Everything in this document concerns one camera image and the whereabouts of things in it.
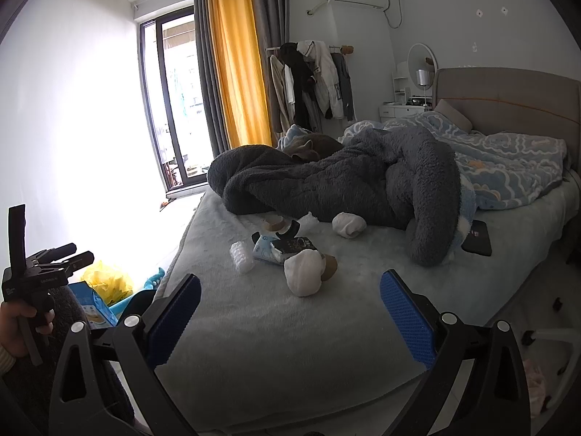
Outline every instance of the blue textured pad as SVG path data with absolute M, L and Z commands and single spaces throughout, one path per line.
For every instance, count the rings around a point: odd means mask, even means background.
M 158 318 L 147 339 L 147 365 L 155 369 L 170 358 L 202 298 L 200 279 L 193 275 Z
M 381 277 L 379 292 L 414 360 L 430 369 L 436 360 L 432 329 L 391 272 Z

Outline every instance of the knit cuff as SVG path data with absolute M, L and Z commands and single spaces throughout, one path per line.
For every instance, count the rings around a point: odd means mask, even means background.
M 0 377 L 12 368 L 14 362 L 16 362 L 16 359 L 8 354 L 6 349 L 0 346 Z

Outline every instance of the sliding glass door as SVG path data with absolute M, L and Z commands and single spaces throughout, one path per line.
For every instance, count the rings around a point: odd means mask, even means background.
M 168 190 L 206 182 L 214 159 L 194 27 L 194 8 L 141 25 L 141 60 L 153 142 Z

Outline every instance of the bed sheet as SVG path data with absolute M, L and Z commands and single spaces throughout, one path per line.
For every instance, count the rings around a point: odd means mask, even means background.
M 404 231 L 368 227 L 349 240 L 320 224 L 309 238 L 337 257 L 339 268 L 316 295 L 298 298 L 282 267 L 257 263 L 249 274 L 234 271 L 230 244 L 250 241 L 263 216 L 235 216 L 209 190 L 158 290 L 166 296 L 194 273 L 202 301 L 157 375 L 197 431 L 272 427 L 370 402 L 424 371 L 381 302 L 385 270 L 397 270 L 438 310 L 484 325 L 547 256 L 578 208 L 579 187 L 567 176 L 532 205 L 478 211 L 492 257 L 459 250 L 452 262 L 431 268 L 407 257 Z

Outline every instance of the white wall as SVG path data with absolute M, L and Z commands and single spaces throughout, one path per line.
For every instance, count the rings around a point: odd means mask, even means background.
M 330 45 L 350 45 L 354 53 L 346 56 L 353 103 L 358 120 L 379 120 L 379 105 L 393 101 L 393 51 L 389 27 L 383 13 L 362 5 L 325 5 L 313 16 L 306 11 L 321 0 L 290 0 L 290 39 L 324 40 Z M 331 135 L 342 134 L 345 123 L 324 120 Z
M 135 278 L 164 198 L 127 0 L 30 0 L 0 45 L 0 267 L 7 208 L 28 253 L 75 242 Z
M 391 30 L 396 62 L 423 42 L 440 68 L 505 66 L 581 79 L 581 51 L 549 0 L 402 0 L 402 8 L 403 24 Z M 387 13 L 399 21 L 397 0 Z

